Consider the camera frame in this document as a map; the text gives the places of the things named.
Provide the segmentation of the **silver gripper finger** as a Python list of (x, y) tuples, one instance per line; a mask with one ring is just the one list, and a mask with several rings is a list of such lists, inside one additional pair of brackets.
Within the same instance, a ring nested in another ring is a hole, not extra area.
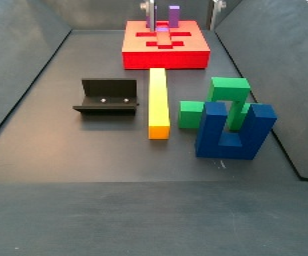
[(140, 9), (146, 12), (146, 22), (150, 31), (155, 31), (155, 0), (144, 0)]
[(210, 29), (215, 28), (217, 16), (221, 11), (226, 8), (226, 0), (211, 0), (211, 18), (210, 18)]

